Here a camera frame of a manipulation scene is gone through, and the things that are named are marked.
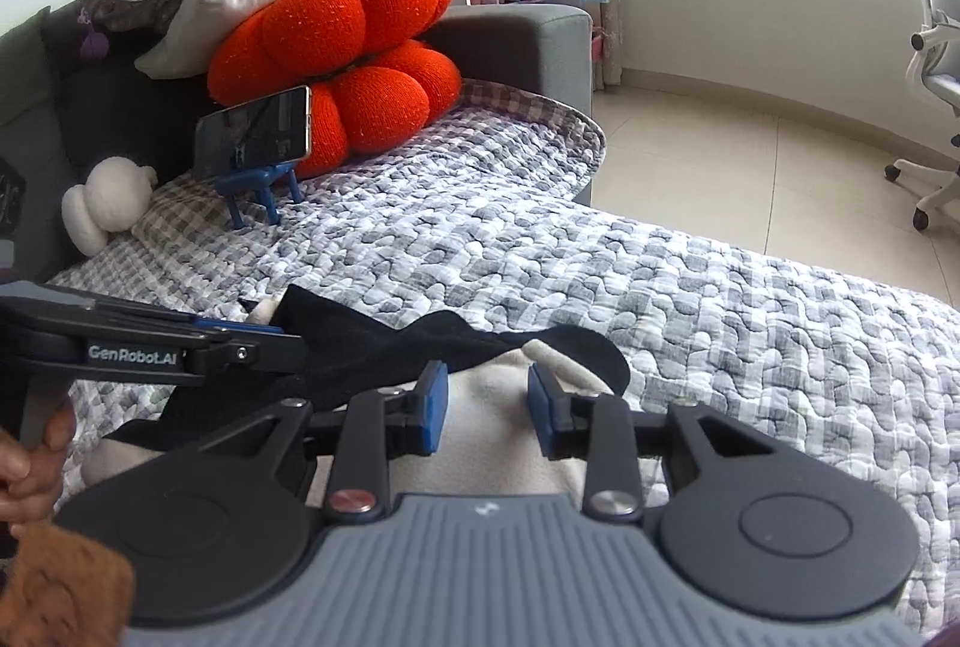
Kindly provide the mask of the person's left hand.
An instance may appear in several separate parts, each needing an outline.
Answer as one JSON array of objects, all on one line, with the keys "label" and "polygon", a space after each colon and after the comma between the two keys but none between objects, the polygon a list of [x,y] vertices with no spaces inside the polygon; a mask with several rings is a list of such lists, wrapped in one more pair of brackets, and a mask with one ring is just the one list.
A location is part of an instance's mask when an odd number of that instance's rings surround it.
[{"label": "person's left hand", "polygon": [[50,416],[44,438],[25,449],[7,431],[2,432],[2,522],[14,538],[23,527],[52,516],[64,491],[64,465],[76,431],[75,408],[65,399]]}]

